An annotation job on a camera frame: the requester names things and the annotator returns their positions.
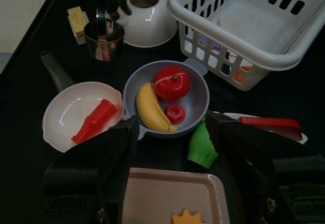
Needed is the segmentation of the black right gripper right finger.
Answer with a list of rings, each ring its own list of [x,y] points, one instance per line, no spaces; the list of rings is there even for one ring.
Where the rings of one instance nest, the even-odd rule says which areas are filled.
[[[239,222],[325,224],[325,157],[222,114],[206,124]]]

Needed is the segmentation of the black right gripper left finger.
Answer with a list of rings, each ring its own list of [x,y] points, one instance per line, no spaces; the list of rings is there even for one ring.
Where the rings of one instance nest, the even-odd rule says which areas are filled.
[[[122,224],[138,133],[131,117],[51,163],[43,178],[41,224]]]

